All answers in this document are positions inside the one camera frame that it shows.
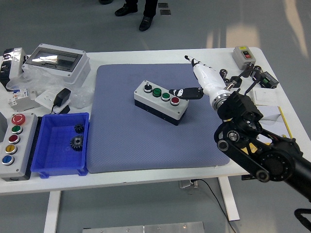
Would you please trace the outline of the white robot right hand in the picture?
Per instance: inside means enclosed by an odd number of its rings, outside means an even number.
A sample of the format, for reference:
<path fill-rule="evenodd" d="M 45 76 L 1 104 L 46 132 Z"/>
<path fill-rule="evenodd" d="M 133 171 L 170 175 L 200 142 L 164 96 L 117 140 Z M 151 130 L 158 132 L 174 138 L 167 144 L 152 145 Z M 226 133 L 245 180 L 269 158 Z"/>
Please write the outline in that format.
<path fill-rule="evenodd" d="M 185 55 L 185 59 L 191 63 L 200 87 L 171 89 L 169 90 L 170 94 L 183 100 L 198 100 L 203 95 L 207 95 L 211 106 L 214 107 L 220 99 L 227 98 L 230 95 L 230 91 L 225 89 L 226 85 L 216 70 L 188 55 Z"/>

